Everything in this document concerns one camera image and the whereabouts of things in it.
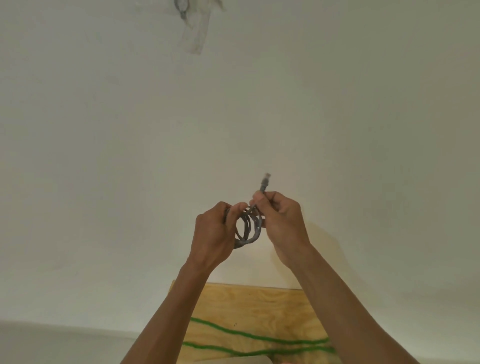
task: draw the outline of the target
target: person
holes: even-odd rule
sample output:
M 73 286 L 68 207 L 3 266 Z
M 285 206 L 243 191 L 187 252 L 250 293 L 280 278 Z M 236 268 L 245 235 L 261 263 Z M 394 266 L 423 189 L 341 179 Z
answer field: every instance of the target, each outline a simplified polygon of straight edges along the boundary
M 418 364 L 310 243 L 298 202 L 279 192 L 257 191 L 253 203 L 280 261 L 299 281 L 344 364 Z M 236 222 L 246 207 L 245 202 L 219 202 L 197 216 L 187 261 L 121 364 L 176 363 L 200 293 L 210 273 L 232 253 Z

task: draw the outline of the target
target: hand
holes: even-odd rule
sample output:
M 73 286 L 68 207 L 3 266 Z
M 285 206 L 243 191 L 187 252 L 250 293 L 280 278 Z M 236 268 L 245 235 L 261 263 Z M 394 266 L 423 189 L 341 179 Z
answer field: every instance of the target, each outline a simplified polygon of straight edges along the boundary
M 227 208 L 230 210 L 225 219 Z M 198 215 L 188 261 L 211 273 L 227 259 L 233 250 L 237 220 L 246 208 L 245 202 L 239 202 L 234 206 L 219 202 L 210 210 Z
M 307 229 L 303 222 L 300 204 L 279 192 L 255 192 L 250 205 L 256 204 L 265 216 L 262 227 L 273 243 L 280 261 L 290 267 L 292 259 L 297 257 L 304 247 L 309 247 Z

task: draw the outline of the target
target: wooden surface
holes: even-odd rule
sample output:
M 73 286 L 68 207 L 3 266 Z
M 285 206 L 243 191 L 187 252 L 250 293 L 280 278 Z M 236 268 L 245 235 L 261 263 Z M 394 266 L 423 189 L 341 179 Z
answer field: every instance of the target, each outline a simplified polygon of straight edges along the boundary
M 207 283 L 193 317 L 230 329 L 279 339 L 322 339 L 327 336 L 302 290 Z M 190 322 L 185 341 L 219 345 L 241 352 L 285 348 L 280 344 L 226 334 L 206 325 Z M 211 350 L 183 346 L 179 362 L 229 357 Z M 272 358 L 274 363 L 337 364 L 339 359 L 322 351 Z

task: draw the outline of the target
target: gray cable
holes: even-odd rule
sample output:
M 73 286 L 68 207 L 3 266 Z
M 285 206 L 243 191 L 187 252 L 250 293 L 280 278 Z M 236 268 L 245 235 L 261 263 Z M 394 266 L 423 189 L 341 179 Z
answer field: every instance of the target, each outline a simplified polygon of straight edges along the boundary
M 262 185 L 260 186 L 260 192 L 264 193 L 265 189 L 268 186 L 268 182 L 270 180 L 270 173 L 265 173 L 264 178 L 262 179 Z M 228 210 L 225 212 L 225 218 L 227 218 Z M 243 231 L 243 236 L 240 236 L 239 231 L 235 228 L 235 233 L 238 238 L 235 238 L 235 244 L 233 249 L 241 248 L 246 244 L 251 244 L 256 241 L 260 237 L 260 232 L 262 231 L 262 216 L 260 216 L 260 212 L 257 209 L 257 206 L 253 204 L 252 206 L 248 206 L 246 210 L 240 215 L 240 219 L 243 220 L 245 224 L 245 229 Z M 252 223 L 250 220 L 253 221 L 253 236 L 249 238 L 250 232 L 252 231 Z

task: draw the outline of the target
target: green rope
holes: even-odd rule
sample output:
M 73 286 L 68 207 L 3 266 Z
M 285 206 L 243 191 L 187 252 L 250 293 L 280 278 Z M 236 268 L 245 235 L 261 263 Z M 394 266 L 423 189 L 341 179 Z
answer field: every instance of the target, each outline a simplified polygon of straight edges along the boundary
M 216 346 L 216 345 L 199 345 L 193 342 L 184 341 L 183 345 L 190 346 L 191 348 L 195 349 L 203 349 L 203 350 L 215 350 L 218 352 L 226 352 L 232 356 L 256 356 L 256 355 L 295 355 L 302 352 L 313 352 L 317 350 L 321 350 L 324 352 L 331 352 L 335 353 L 335 349 L 329 346 L 307 346 L 304 348 L 297 348 L 297 349 L 264 349 L 264 350 L 257 350 L 255 352 L 238 352 L 236 350 L 224 348 L 223 346 Z
M 270 341 L 270 342 L 276 342 L 277 344 L 284 344 L 284 345 L 317 345 L 317 344 L 325 344 L 326 342 L 329 341 L 329 338 L 325 339 L 319 339 L 319 340 L 284 340 L 284 339 L 276 339 L 276 338 L 270 338 L 268 336 L 259 336 L 259 335 L 254 335 L 254 334 L 249 334 L 248 332 L 243 332 L 243 331 L 237 331 L 237 330 L 231 330 L 229 328 L 224 328 L 220 325 L 214 324 L 213 322 L 202 320 L 201 318 L 196 318 L 192 317 L 190 321 L 193 322 L 198 322 L 199 324 L 202 325 L 207 325 L 212 328 L 215 328 L 217 330 L 226 332 L 227 334 L 232 334 L 232 335 L 241 335 L 246 338 L 254 339 L 254 340 L 262 340 L 262 341 Z
M 275 342 L 278 344 L 284 344 L 284 345 L 299 345 L 299 344 L 305 344 L 305 345 L 313 345 L 309 347 L 304 347 L 304 348 L 296 348 L 296 349 L 264 349 L 264 350 L 257 350 L 255 352 L 238 352 L 233 349 L 229 348 L 224 348 L 223 346 L 216 346 L 216 345 L 200 345 L 200 344 L 195 344 L 194 342 L 189 342 L 189 341 L 184 341 L 183 345 L 184 346 L 189 346 L 191 348 L 195 349 L 202 349 L 202 350 L 215 350 L 218 352 L 226 352 L 232 356 L 256 356 L 256 355 L 295 355 L 299 354 L 302 352 L 312 352 L 312 351 L 317 351 L 321 350 L 324 352 L 330 352 L 330 353 L 335 353 L 335 349 L 333 347 L 329 346 L 321 346 L 318 344 L 325 344 L 326 342 L 329 341 L 329 338 L 325 339 L 319 339 L 319 340 L 284 340 L 284 339 L 276 339 L 276 338 L 271 338 L 268 336 L 259 336 L 259 335 L 254 335 L 250 334 L 248 332 L 243 332 L 243 331 L 238 331 L 238 330 L 232 330 L 229 328 L 224 328 L 220 325 L 214 324 L 213 322 L 202 320 L 201 318 L 196 318 L 196 317 L 191 317 L 190 320 L 192 322 L 196 322 L 202 325 L 207 325 L 210 326 L 216 330 L 223 331 L 227 334 L 232 334 L 232 335 L 240 335 L 244 336 L 246 338 L 254 339 L 254 340 L 262 340 L 262 341 L 270 341 L 270 342 Z

